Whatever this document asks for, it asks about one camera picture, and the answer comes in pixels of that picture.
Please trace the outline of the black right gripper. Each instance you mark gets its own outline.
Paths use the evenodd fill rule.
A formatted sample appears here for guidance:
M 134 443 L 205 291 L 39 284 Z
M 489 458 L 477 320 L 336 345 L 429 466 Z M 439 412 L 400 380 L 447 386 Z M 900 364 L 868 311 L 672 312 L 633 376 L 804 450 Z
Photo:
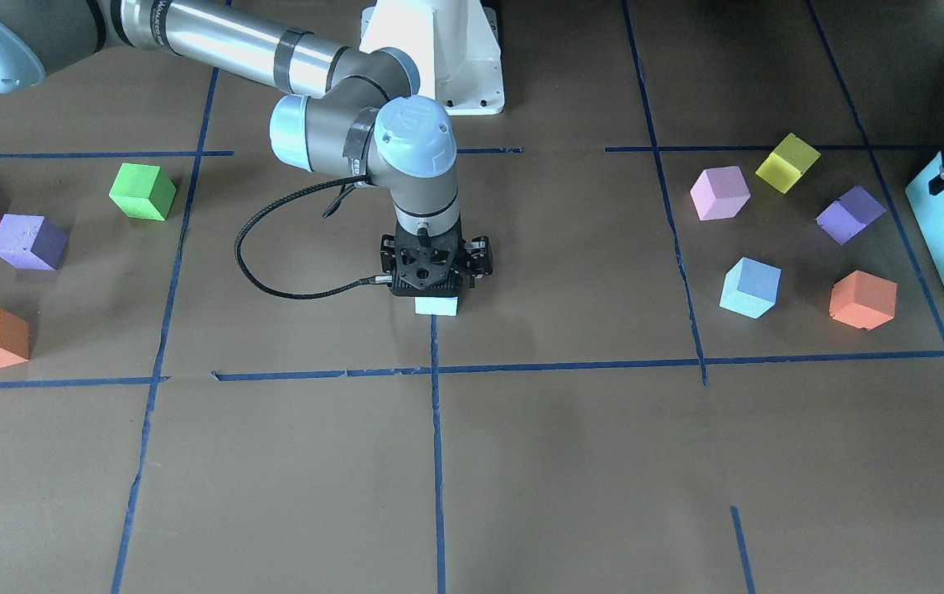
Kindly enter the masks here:
M 458 277 L 468 279 L 469 289 L 475 289 L 476 281 L 493 275 L 493 252 L 488 236 L 479 236 L 458 247 L 451 271 Z

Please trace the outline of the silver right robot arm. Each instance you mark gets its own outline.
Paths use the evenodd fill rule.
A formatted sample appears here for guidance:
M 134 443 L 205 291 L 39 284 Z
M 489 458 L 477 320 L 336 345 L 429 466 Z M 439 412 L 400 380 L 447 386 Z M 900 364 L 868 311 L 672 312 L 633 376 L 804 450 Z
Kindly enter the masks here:
M 339 191 L 326 217 L 355 188 L 385 188 L 396 229 L 381 239 L 382 272 L 357 285 L 397 296 L 456 297 L 493 273 L 487 237 L 462 234 L 457 146 L 446 108 L 422 94 L 422 75 L 402 49 L 369 53 L 219 1 L 0 1 L 0 94 L 111 46 L 166 50 L 282 94 L 269 135 L 280 161 L 330 181 L 284 196 L 239 230 L 239 270 L 253 226 L 310 193 Z

